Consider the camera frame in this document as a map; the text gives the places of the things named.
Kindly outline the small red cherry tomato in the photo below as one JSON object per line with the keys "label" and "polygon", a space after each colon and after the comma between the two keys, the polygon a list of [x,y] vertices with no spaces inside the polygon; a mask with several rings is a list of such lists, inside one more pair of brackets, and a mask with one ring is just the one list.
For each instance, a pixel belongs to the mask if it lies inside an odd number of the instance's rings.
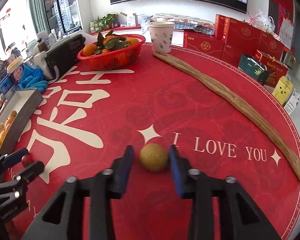
{"label": "small red cherry tomato", "polygon": [[32,163],[34,163],[34,160],[29,154],[24,155],[21,159],[21,164],[24,168],[27,168]]}

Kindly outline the brown kiwi fruit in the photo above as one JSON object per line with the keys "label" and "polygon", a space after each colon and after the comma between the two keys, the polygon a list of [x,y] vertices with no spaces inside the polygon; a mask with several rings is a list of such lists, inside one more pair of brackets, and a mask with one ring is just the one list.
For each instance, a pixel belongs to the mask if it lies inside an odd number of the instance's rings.
{"label": "brown kiwi fruit", "polygon": [[169,160],[168,153],[158,144],[147,144],[140,150],[141,165],[152,172],[163,171]]}

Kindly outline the orange in tray front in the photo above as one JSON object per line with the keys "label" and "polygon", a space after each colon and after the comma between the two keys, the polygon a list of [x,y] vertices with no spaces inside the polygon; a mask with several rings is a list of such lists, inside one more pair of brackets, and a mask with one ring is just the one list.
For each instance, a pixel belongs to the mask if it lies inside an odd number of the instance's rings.
{"label": "orange in tray front", "polygon": [[0,141],[3,142],[4,139],[5,139],[5,137],[6,137],[6,131],[3,130],[3,131],[0,133]]}

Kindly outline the orange in tray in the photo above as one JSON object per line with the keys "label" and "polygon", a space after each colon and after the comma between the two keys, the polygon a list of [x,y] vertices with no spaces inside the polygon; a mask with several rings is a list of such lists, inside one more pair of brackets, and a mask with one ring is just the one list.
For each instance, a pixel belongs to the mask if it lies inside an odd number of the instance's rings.
{"label": "orange in tray", "polygon": [[3,130],[3,131],[0,133],[0,141],[3,142],[4,139],[5,139],[5,137],[6,137],[6,131]]}
{"label": "orange in tray", "polygon": [[11,123],[14,121],[14,119],[15,119],[14,116],[10,116],[5,122],[5,127],[10,126]]}

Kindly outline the husk behind tray orange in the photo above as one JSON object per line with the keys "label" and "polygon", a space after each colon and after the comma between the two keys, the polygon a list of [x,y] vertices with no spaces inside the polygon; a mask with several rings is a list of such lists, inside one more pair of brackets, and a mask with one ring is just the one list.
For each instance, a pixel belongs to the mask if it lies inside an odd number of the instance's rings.
{"label": "husk behind tray orange", "polygon": [[6,128],[5,128],[5,125],[3,123],[0,123],[0,133],[2,131],[4,131]]}

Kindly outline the orange near wooden stick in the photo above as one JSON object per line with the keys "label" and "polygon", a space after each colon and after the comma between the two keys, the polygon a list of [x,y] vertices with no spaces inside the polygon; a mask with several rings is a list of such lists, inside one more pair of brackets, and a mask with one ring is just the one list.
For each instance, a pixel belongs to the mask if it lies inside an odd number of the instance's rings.
{"label": "orange near wooden stick", "polygon": [[5,127],[5,131],[8,132],[8,130],[10,129],[11,123],[7,124]]}

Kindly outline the orange in tray rear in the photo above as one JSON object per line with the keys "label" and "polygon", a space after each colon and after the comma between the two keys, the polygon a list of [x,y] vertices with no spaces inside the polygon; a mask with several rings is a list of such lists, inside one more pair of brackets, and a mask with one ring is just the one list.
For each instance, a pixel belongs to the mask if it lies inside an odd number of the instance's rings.
{"label": "orange in tray rear", "polygon": [[14,119],[15,119],[14,116],[10,116],[5,122],[5,127],[10,126],[11,123],[14,121]]}

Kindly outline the white shallow box tray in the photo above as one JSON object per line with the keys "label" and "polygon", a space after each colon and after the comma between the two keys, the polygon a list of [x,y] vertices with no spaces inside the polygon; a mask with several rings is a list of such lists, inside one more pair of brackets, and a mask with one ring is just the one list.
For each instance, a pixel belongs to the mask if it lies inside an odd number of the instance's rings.
{"label": "white shallow box tray", "polygon": [[3,124],[9,118],[11,111],[17,112],[2,142],[0,148],[1,154],[10,154],[13,152],[22,131],[42,101],[43,96],[36,88],[22,89],[14,92],[11,99],[0,112],[0,123]]}

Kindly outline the blue small box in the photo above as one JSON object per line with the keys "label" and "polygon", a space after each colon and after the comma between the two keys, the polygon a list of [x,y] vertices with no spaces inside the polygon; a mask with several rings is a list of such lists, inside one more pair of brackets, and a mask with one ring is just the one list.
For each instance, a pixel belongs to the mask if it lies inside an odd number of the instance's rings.
{"label": "blue small box", "polygon": [[0,83],[0,91],[4,97],[9,100],[17,90],[12,78],[6,75]]}

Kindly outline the blue rubber gloves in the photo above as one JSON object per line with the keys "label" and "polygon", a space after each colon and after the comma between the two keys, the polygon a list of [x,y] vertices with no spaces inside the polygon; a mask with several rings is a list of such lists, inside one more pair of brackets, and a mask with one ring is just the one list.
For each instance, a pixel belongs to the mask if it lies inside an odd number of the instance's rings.
{"label": "blue rubber gloves", "polygon": [[28,88],[36,88],[41,93],[47,89],[47,81],[45,80],[43,71],[40,68],[31,68],[29,66],[24,67],[17,89]]}

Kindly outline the red round table mat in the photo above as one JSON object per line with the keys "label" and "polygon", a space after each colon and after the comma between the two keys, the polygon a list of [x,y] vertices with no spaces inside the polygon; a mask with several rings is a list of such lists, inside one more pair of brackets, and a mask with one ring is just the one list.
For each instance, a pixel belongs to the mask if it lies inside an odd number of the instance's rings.
{"label": "red round table mat", "polygon": [[[296,127],[264,87],[204,54],[175,47],[171,55],[245,99],[300,158]],[[92,177],[132,145],[127,191],[112,201],[117,239],[187,239],[191,201],[179,198],[169,169],[149,172],[138,159],[144,145],[156,143],[166,151],[175,144],[208,176],[237,178],[280,237],[290,236],[300,213],[300,181],[281,151],[223,98],[153,57],[150,44],[122,69],[93,71],[78,62],[43,98],[15,146],[46,167],[29,185],[28,208],[13,220],[21,234],[66,178]]]}

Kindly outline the round snack tub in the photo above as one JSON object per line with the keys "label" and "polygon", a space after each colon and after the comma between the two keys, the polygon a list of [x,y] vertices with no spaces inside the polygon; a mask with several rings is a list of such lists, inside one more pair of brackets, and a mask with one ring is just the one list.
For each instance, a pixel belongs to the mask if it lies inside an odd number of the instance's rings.
{"label": "round snack tub", "polygon": [[7,66],[7,74],[11,77],[13,82],[18,85],[21,81],[24,70],[24,61],[21,56],[16,58]]}

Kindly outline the black portable radio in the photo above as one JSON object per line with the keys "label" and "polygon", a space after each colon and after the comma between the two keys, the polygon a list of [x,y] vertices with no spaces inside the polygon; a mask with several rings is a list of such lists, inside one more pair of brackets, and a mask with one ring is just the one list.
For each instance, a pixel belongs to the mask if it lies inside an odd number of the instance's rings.
{"label": "black portable radio", "polygon": [[85,47],[85,37],[77,34],[62,39],[45,55],[45,61],[52,74],[52,80],[58,80],[78,61],[78,53]]}

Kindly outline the yellow carton box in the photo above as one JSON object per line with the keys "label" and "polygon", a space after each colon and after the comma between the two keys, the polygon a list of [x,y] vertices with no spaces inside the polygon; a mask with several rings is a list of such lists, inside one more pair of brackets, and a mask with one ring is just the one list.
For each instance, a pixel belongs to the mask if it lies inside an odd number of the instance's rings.
{"label": "yellow carton box", "polygon": [[272,96],[281,105],[283,105],[285,103],[285,101],[288,99],[288,97],[290,96],[292,91],[293,91],[293,84],[285,76],[282,76],[278,80],[278,82],[272,92]]}

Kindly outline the red gift bag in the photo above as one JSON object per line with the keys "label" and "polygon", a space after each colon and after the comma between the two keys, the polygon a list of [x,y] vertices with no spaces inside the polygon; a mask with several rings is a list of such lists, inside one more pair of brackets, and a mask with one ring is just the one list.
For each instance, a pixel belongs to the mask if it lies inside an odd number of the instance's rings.
{"label": "red gift bag", "polygon": [[269,71],[269,76],[266,81],[267,86],[275,88],[279,79],[288,73],[288,67],[269,54],[257,50],[255,58]]}

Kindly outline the red plastic fruit basket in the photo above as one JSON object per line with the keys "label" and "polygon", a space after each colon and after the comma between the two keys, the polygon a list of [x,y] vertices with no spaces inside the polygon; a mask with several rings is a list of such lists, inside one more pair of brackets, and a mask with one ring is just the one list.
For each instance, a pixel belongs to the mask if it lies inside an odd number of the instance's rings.
{"label": "red plastic fruit basket", "polygon": [[140,55],[141,47],[146,38],[142,35],[127,34],[126,38],[135,38],[138,44],[128,46],[106,54],[83,56],[83,49],[78,53],[77,59],[84,62],[93,70],[114,70],[132,64]]}

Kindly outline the dark green gift bag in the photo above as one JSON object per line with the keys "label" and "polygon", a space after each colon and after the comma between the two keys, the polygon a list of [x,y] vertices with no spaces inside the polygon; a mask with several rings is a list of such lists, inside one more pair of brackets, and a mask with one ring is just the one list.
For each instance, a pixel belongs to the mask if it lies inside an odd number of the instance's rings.
{"label": "dark green gift bag", "polygon": [[270,74],[270,71],[267,70],[266,66],[261,64],[254,57],[246,54],[241,55],[238,68],[263,86],[266,84]]}

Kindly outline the oranges with leaves in basket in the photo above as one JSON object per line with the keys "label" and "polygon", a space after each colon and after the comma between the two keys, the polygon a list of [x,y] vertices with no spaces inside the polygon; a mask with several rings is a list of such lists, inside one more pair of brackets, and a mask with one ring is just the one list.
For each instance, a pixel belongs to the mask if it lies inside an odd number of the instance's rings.
{"label": "oranges with leaves in basket", "polygon": [[131,47],[139,43],[139,40],[134,37],[124,37],[122,35],[113,34],[111,30],[105,36],[98,33],[97,43],[87,44],[83,50],[83,56],[94,56],[100,54],[107,54],[112,51]]}

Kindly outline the glass display cabinet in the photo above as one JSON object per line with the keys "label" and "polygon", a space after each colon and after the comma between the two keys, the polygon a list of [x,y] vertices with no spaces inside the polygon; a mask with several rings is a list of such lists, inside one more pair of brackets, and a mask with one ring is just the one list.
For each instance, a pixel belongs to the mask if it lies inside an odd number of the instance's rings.
{"label": "glass display cabinet", "polygon": [[50,30],[68,35],[82,29],[77,0],[44,0]]}

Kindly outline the low red gift box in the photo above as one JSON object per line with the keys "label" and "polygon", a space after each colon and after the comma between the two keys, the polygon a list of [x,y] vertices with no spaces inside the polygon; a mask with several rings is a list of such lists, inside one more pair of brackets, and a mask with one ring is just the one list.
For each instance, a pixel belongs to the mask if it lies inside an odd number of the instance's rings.
{"label": "low red gift box", "polygon": [[211,35],[198,33],[193,30],[184,30],[183,47],[221,60],[224,42]]}

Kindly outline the potted green plant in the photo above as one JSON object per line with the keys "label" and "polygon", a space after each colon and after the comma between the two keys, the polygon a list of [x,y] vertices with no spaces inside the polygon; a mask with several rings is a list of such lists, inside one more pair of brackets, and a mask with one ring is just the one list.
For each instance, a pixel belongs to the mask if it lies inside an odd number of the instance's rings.
{"label": "potted green plant", "polygon": [[104,30],[117,28],[120,25],[118,14],[107,14],[90,22],[90,32],[99,33]]}

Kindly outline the clear plastic bag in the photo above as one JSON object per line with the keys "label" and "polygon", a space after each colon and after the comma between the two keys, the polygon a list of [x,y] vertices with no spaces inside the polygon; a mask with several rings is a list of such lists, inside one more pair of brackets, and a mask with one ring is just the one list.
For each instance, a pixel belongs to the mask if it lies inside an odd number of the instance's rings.
{"label": "clear plastic bag", "polygon": [[250,16],[249,23],[262,30],[265,33],[273,33],[275,30],[275,22],[271,16],[267,16],[265,12],[258,10],[255,15]]}

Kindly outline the white floral paper cup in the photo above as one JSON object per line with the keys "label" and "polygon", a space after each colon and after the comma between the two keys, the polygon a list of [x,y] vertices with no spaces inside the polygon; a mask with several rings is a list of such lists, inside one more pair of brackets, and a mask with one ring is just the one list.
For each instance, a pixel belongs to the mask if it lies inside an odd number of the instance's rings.
{"label": "white floral paper cup", "polygon": [[169,53],[172,45],[174,22],[149,22],[147,25],[153,52]]}

